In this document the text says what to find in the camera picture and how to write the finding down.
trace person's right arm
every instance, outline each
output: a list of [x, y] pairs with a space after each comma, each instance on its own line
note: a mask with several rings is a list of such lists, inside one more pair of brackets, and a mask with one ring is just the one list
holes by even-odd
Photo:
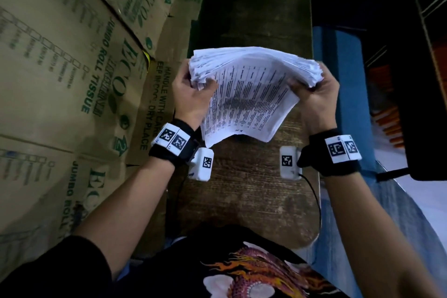
[[[296, 81], [301, 117], [309, 134], [337, 127], [338, 82], [324, 64], [324, 80], [311, 92]], [[337, 227], [365, 298], [440, 298], [417, 253], [376, 200], [360, 173], [325, 178]]]

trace brown wooden tabletop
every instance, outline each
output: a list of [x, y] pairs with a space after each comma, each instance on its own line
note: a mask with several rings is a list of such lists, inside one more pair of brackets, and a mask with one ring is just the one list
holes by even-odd
[[[199, 23], [197, 48], [262, 46], [312, 58], [310, 0], [204, 0]], [[307, 143], [295, 106], [269, 143], [232, 136], [214, 145], [210, 181], [187, 180], [179, 194], [173, 219], [180, 234], [203, 222], [237, 223], [288, 248], [309, 245], [319, 233], [315, 197], [304, 180], [279, 175], [280, 147]], [[170, 210], [185, 173], [170, 182]], [[319, 194], [318, 173], [304, 175]]]

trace black t-shirt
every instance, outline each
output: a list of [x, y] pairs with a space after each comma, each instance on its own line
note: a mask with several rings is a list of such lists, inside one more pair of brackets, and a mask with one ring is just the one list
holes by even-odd
[[0, 292], [78, 297], [346, 297], [291, 250], [240, 226], [182, 239], [112, 282], [101, 251], [68, 237], [22, 265]]

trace forearm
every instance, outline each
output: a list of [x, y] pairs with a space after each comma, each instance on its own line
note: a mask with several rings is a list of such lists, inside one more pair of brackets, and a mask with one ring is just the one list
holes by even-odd
[[130, 258], [173, 172], [171, 162], [149, 157], [74, 231], [99, 247], [114, 278]]
[[363, 296], [408, 297], [411, 292], [413, 297], [440, 297], [419, 256], [360, 173], [327, 177], [325, 182]]

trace stack of paper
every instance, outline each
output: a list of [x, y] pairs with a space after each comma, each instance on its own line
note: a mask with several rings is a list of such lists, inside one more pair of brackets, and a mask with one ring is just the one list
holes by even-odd
[[233, 134], [268, 142], [299, 101], [287, 79], [309, 87], [323, 79], [316, 61], [263, 47], [195, 50], [189, 65], [194, 87], [207, 78], [219, 83], [201, 125], [207, 147]]

